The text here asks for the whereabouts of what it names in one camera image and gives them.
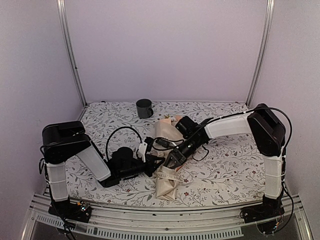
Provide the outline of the peach wrapping paper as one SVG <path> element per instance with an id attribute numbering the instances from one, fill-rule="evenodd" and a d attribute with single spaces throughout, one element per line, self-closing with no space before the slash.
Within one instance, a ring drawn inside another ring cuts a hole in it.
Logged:
<path id="1" fill-rule="evenodd" d="M 155 137 L 162 137 L 167 140 L 178 141 L 183 139 L 183 135 L 175 127 L 182 117 L 167 117 L 158 120 L 154 124 Z M 175 201 L 178 186 L 181 183 L 178 170 L 181 167 L 173 167 L 174 163 L 166 161 L 155 171 L 155 197 L 158 200 Z"/>

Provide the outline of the cream ribbon bow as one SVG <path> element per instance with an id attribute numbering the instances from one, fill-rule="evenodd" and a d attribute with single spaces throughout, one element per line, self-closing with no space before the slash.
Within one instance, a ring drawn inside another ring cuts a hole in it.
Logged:
<path id="1" fill-rule="evenodd" d="M 209 189 L 218 189 L 218 188 L 225 187 L 225 184 L 223 182 L 212 181 L 209 179 L 196 179 L 196 180 L 184 182 L 184 179 L 175 169 L 170 169 L 165 166 L 161 166 L 159 169 L 157 169 L 154 172 L 154 175 L 157 180 L 173 181 L 174 184 L 177 183 L 180 186 L 185 186 L 185 187 L 197 187 L 197 188 L 209 188 Z"/>

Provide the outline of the white purple flower bunch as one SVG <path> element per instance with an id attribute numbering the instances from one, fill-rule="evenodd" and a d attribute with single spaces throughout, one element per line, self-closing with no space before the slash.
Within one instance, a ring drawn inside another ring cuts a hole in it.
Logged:
<path id="1" fill-rule="evenodd" d="M 171 119 L 172 121 L 174 121 L 176 118 L 170 114 L 164 115 L 165 119 Z"/>

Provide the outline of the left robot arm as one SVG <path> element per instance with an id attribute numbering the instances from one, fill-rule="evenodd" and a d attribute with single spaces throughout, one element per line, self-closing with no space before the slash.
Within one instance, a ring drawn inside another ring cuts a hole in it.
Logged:
<path id="1" fill-rule="evenodd" d="M 46 180 L 55 201 L 55 209 L 63 216 L 74 213 L 74 205 L 68 201 L 66 161 L 76 156 L 104 188 L 118 185 L 121 180 L 131 179 L 144 173 L 151 177 L 165 158 L 150 154 L 153 139 L 140 141 L 138 150 L 120 147 L 111 157 L 103 156 L 86 134 L 81 121 L 47 125 L 42 130 L 40 148 L 46 167 Z"/>

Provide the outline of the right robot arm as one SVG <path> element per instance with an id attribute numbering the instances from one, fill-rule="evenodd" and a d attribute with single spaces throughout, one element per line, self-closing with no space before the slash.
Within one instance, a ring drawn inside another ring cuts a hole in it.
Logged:
<path id="1" fill-rule="evenodd" d="M 286 128 L 275 115 L 275 111 L 277 111 L 276 108 L 260 103 L 251 110 L 218 118 L 207 118 L 201 123 L 196 123 L 188 116 L 184 116 L 176 125 L 184 141 L 173 147 L 164 166 L 170 169 L 182 166 L 200 146 L 207 144 L 210 140 L 251 134 L 264 161 L 264 196 L 268 198 L 259 206 L 258 213 L 262 218 L 269 218 L 278 210 L 275 199 L 278 199 L 283 192 L 283 162 L 286 152 Z"/>

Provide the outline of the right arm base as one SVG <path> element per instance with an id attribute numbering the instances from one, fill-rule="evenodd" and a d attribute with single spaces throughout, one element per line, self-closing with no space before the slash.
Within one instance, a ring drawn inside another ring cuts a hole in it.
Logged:
<path id="1" fill-rule="evenodd" d="M 281 199 L 282 195 L 276 199 L 263 196 L 261 204 L 242 208 L 239 217 L 242 218 L 246 224 L 273 218 L 271 221 L 257 225 L 260 233 L 263 235 L 272 235 L 278 229 L 283 214 L 285 213 Z"/>

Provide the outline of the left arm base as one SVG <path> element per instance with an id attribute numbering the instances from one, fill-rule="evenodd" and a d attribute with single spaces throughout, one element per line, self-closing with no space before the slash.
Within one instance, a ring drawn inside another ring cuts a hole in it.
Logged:
<path id="1" fill-rule="evenodd" d="M 52 200 L 48 213 L 60 217 L 62 220 L 88 223 L 91 218 L 92 208 L 87 202 L 81 200 L 77 203 L 72 203 L 68 198 L 63 201 Z"/>

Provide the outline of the floral tablecloth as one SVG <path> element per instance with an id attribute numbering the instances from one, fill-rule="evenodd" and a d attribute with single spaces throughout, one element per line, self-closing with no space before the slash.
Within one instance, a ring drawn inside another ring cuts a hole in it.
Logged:
<path id="1" fill-rule="evenodd" d="M 188 116 L 195 122 L 246 110 L 242 103 L 154 102 L 151 118 L 140 119 L 134 102 L 96 102 L 81 121 L 101 153 L 120 147 L 136 150 L 139 139 L 153 137 L 154 124 L 164 115 Z M 175 201 L 156 198 L 155 179 L 141 174 L 104 188 L 77 158 L 66 162 L 66 185 L 75 199 L 143 207 L 213 207 L 260 201 L 265 191 L 264 161 L 250 134 L 214 139 L 198 149 L 178 172 L 184 182 L 197 179 L 224 183 L 205 188 L 179 185 Z"/>

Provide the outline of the dark grey mug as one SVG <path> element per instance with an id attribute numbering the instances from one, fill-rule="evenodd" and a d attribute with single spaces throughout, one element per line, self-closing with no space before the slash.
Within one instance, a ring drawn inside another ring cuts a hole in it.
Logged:
<path id="1" fill-rule="evenodd" d="M 140 119 L 147 119 L 154 115 L 152 101 L 146 98 L 139 99 L 136 102 L 137 115 Z"/>

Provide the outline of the front aluminium rail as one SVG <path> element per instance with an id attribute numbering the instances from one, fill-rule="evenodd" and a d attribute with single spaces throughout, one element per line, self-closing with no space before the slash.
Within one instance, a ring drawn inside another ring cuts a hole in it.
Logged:
<path id="1" fill-rule="evenodd" d="M 312 240 L 298 195 L 283 197 L 279 232 L 267 234 L 273 218 L 246 223 L 243 204 L 202 207 L 147 207 L 91 202 L 89 222 L 75 222 L 72 237 L 80 240 Z"/>

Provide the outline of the left aluminium frame post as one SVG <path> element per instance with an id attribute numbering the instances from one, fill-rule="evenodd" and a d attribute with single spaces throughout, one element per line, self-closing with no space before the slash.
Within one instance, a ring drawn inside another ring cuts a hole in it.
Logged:
<path id="1" fill-rule="evenodd" d="M 57 0 L 56 3 L 57 3 L 57 11 L 58 11 L 61 30 L 62 30 L 63 40 L 66 47 L 67 57 L 70 63 L 74 84 L 75 84 L 81 105 L 85 108 L 88 105 L 88 103 L 85 97 L 83 85 L 81 83 L 79 68 L 76 63 L 76 58 L 75 58 L 75 54 L 72 46 L 72 39 L 70 35 L 70 30 L 69 30 L 65 1 Z"/>

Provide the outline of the aluminium frame post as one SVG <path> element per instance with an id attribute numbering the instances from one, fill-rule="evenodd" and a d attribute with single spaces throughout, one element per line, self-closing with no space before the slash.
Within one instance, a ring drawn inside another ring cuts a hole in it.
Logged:
<path id="1" fill-rule="evenodd" d="M 72 46 L 72 39 L 70 35 L 70 30 L 69 30 L 65 1 L 57 0 L 56 3 L 57 3 L 57 11 L 58 11 L 61 30 L 62 30 L 63 40 L 66 47 L 67 57 L 70 63 L 74 84 L 75 84 L 81 105 L 85 108 L 88 105 L 88 103 L 85 97 L 83 85 L 81 83 L 79 68 L 76 63 L 76 58 L 75 58 L 75 54 Z"/>
<path id="2" fill-rule="evenodd" d="M 255 92 L 256 92 L 256 89 L 258 86 L 261 70 L 263 67 L 263 61 L 264 61 L 265 53 L 267 50 L 270 31 L 272 28 L 274 8 L 275 8 L 275 0 L 267 0 L 266 1 L 265 17 L 264 17 L 263 28 L 262 28 L 262 36 L 261 36 L 261 41 L 260 41 L 260 45 L 259 45 L 258 55 L 257 55 L 257 59 L 256 59 L 249 91 L 248 91 L 246 101 L 245 101 L 245 104 L 247 107 L 250 107 L 252 105 L 254 95 L 255 95 Z"/>

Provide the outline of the right aluminium frame post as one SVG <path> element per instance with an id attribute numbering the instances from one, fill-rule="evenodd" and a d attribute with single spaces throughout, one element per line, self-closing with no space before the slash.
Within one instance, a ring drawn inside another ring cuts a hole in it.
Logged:
<path id="1" fill-rule="evenodd" d="M 265 17 L 264 17 L 263 28 L 262 28 L 262 36 L 261 36 L 261 41 L 260 41 L 260 45 L 259 45 L 258 55 L 257 55 L 257 59 L 256 59 L 249 91 L 248 91 L 246 101 L 245 101 L 245 104 L 247 107 L 250 107 L 252 105 L 254 95 L 255 95 L 255 92 L 256 92 L 256 89 L 258 86 L 261 70 L 263 67 L 263 61 L 264 61 L 265 53 L 267 50 L 270 31 L 272 28 L 274 8 L 275 8 L 275 0 L 267 0 L 266 1 Z"/>

